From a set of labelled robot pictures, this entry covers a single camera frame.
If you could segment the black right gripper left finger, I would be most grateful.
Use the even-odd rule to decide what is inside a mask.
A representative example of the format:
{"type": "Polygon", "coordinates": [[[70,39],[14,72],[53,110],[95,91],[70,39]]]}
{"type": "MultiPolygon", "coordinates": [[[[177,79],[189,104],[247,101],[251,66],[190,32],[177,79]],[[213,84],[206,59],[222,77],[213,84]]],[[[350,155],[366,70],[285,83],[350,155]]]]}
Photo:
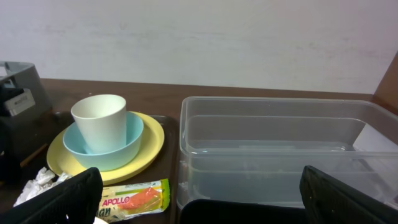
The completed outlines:
{"type": "Polygon", "coordinates": [[[1,214],[1,224],[94,223],[103,191],[99,170],[86,171],[1,214]]]}

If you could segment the yellow plate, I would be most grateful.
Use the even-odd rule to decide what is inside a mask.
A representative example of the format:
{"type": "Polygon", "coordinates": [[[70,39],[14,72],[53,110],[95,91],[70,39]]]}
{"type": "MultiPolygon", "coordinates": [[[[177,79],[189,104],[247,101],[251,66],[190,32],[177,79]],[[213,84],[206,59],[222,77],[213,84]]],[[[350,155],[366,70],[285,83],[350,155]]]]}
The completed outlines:
{"type": "MultiPolygon", "coordinates": [[[[136,113],[144,122],[144,132],[137,156],[125,166],[115,170],[102,171],[104,185],[117,184],[141,173],[148,168],[162,149],[165,134],[160,123],[152,116],[136,113]]],[[[59,133],[47,150],[47,165],[57,175],[67,173],[77,175],[86,170],[63,145],[63,135],[59,133]]]]}

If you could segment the cream cup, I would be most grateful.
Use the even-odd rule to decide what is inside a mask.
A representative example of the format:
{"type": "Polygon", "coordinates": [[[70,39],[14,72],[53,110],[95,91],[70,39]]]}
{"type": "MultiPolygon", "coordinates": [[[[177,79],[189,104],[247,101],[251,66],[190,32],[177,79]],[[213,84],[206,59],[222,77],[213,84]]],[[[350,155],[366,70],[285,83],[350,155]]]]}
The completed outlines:
{"type": "Polygon", "coordinates": [[[127,144],[126,100],[118,95],[95,95],[80,100],[71,114],[90,150],[103,154],[127,144]]]}

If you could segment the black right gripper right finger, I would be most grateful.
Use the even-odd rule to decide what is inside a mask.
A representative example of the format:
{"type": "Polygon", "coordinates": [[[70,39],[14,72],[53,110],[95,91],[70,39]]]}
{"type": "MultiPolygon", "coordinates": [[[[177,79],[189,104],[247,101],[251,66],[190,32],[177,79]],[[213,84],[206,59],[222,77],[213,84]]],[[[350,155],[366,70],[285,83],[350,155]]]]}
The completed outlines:
{"type": "Polygon", "coordinates": [[[397,210],[313,166],[305,166],[300,193],[309,223],[397,224],[397,210]]]}

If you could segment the light blue bowl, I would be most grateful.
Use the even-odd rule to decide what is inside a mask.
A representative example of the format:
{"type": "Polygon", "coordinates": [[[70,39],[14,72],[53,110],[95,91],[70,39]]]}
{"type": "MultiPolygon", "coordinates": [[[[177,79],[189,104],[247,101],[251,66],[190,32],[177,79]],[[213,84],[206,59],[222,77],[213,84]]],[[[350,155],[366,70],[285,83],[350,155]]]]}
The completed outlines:
{"type": "Polygon", "coordinates": [[[100,171],[118,169],[137,156],[144,135],[144,122],[139,115],[128,112],[126,124],[127,143],[118,150],[95,154],[83,139],[76,123],[66,129],[63,145],[83,167],[96,167],[100,171]]]}

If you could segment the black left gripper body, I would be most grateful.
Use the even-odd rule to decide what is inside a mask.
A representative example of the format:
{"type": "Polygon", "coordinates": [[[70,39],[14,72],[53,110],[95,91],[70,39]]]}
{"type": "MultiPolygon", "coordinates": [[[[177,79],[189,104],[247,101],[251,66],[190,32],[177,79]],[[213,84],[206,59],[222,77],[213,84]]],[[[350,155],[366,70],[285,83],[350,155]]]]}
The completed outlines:
{"type": "Polygon", "coordinates": [[[27,111],[18,116],[1,116],[1,182],[17,182],[19,165],[39,147],[47,144],[53,131],[53,109],[32,115],[27,111]]]}

